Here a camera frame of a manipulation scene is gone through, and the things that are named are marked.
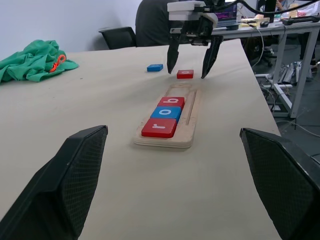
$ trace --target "floor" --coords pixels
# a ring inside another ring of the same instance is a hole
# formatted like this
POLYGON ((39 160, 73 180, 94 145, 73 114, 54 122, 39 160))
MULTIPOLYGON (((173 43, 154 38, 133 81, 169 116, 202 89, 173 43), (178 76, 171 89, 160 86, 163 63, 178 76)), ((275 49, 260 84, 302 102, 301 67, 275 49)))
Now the floor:
MULTIPOLYGON (((277 45, 273 45, 272 49, 277 54, 277 45)), ((320 45, 315 49, 316 59, 320 59, 320 45)), ((283 56, 283 63, 290 64, 299 61, 300 58, 300 45, 295 39, 288 39, 286 49, 283 56)), ((276 60, 272 60, 273 67, 268 67, 267 63, 260 63, 254 67, 253 71, 256 74, 265 74, 273 71, 276 60)), ((289 90, 290 100, 295 97, 297 87, 294 86, 289 90)), ((276 121, 292 121, 290 118, 275 118, 276 121)), ((296 123, 306 128, 308 131, 320 135, 320 77, 315 73, 313 79, 309 79, 303 91, 302 101, 299 107, 299 114, 296 123)), ((299 127, 294 127, 287 122, 277 123, 280 133, 283 137, 290 139, 302 148, 309 155, 320 154, 320 137, 313 136, 299 127)))

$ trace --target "wooden block holder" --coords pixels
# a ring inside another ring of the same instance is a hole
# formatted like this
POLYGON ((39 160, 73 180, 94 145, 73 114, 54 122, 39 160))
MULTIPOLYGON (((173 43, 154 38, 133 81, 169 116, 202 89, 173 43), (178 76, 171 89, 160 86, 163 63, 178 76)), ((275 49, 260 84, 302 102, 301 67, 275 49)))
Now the wooden block holder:
POLYGON ((167 147, 167 148, 190 148, 193 144, 195 129, 198 119, 198 110, 201 103, 202 92, 197 85, 173 84, 164 96, 161 96, 149 115, 141 122, 136 130, 133 142, 138 145, 167 147), (144 137, 141 131, 149 120, 151 114, 156 109, 162 97, 184 97, 185 105, 181 117, 172 138, 144 137))

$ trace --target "white desk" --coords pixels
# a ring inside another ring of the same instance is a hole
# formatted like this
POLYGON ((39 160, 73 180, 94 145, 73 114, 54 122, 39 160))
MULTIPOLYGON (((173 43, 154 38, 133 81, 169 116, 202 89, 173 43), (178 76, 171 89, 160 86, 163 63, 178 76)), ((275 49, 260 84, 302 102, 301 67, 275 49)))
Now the white desk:
MULTIPOLYGON (((173 28, 173 33, 180 33, 181 28, 173 28)), ((296 118, 298 115, 298 109, 300 106, 302 94, 305 88, 305 83, 308 75, 308 71, 310 69, 310 61, 312 59, 312 54, 315 49, 315 45, 317 42, 317 37, 320 29, 320 22, 302 22, 295 23, 289 26, 284 26, 281 22, 278 23, 270 23, 268 27, 259 27, 259 31, 263 36, 275 36, 281 35, 277 59, 274 68, 274 77, 271 81, 272 88, 278 94, 281 99, 283 105, 285 106, 287 112, 275 112, 273 115, 275 117, 291 117, 296 118), (304 58, 302 62, 302 68, 300 71, 300 76, 298 80, 298 88, 295 95, 294 102, 292 103, 285 93, 282 91, 279 82, 279 72, 282 65, 282 59, 285 52, 286 40, 288 34, 303 34, 310 33, 309 39, 307 42, 306 50, 304 53, 304 58)), ((260 37, 260 33, 253 29, 252 27, 241 27, 237 30, 227 30, 226 28, 216 28, 213 30, 213 35, 222 35, 224 39, 237 39, 237 38, 249 38, 249 37, 260 37)), ((267 74, 257 74, 256 77, 266 77, 267 74)))
POLYGON ((189 149, 132 137, 169 85, 167 46, 68 54, 78 69, 0 85, 0 218, 33 174, 79 130, 106 124, 99 183, 80 240, 280 240, 253 183, 242 127, 279 134, 239 40, 224 42, 201 80, 206 47, 180 46, 203 103, 189 149))

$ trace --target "desk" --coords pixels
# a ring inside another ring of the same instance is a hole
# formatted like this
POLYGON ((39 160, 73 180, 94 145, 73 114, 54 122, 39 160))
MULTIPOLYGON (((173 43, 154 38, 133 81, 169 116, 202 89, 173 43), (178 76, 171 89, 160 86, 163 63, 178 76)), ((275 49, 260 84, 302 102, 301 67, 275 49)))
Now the desk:
POLYGON ((33 174, 79 130, 106 124, 99 183, 80 240, 280 240, 253 183, 242 127, 279 134, 240 40, 221 45, 201 79, 206 47, 182 45, 174 72, 194 69, 203 103, 189 149, 132 143, 177 80, 150 64, 168 46, 68 54, 80 67, 41 83, 0 85, 0 218, 33 174))
MULTIPOLYGON (((320 29, 320 22, 302 22, 295 23, 289 26, 284 26, 281 22, 270 23, 268 27, 259 27, 259 31, 263 36, 274 36, 281 35, 277 59, 274 68, 274 77, 271 80, 272 88, 278 94, 283 105, 285 106, 287 113, 275 112, 273 115, 275 117, 291 117, 296 118, 298 115, 298 109, 300 106, 302 94, 305 88, 305 83, 310 69, 310 61, 312 59, 312 54, 315 49, 317 42, 317 37, 320 29), (279 72, 282 65, 282 59, 285 52, 286 40, 288 34, 303 34, 310 33, 309 39, 306 45, 306 50, 304 53, 304 58, 302 61, 302 68, 300 71, 300 76, 297 85, 297 92, 295 95, 294 102, 292 103, 285 93, 280 88, 279 82, 279 72)), ((173 28, 171 32, 179 33, 181 28, 173 28)), ((253 29, 252 27, 241 27, 237 30, 227 30, 226 28, 216 28, 212 32, 213 35, 222 35, 224 39, 237 39, 237 38, 249 38, 249 37, 260 37, 260 33, 253 29)), ((266 77, 267 74, 257 74, 256 77, 266 77)))

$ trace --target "robotic arm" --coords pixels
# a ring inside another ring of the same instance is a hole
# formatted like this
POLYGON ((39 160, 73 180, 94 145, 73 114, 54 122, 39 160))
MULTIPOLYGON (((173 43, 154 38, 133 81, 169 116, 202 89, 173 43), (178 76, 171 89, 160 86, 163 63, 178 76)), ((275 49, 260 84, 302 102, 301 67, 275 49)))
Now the robotic arm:
POLYGON ((169 20, 184 21, 182 28, 170 30, 170 45, 167 53, 168 72, 171 74, 177 63, 180 38, 183 36, 194 46, 208 46, 211 43, 204 56, 201 78, 204 79, 208 75, 217 59, 220 44, 224 40, 221 35, 212 35, 213 29, 218 24, 218 17, 215 13, 221 10, 240 3, 255 14, 275 15, 303 8, 317 1, 319 0, 311 0, 297 7, 277 12, 255 10, 245 0, 235 0, 229 4, 225 4, 225 0, 192 0, 168 3, 169 20))

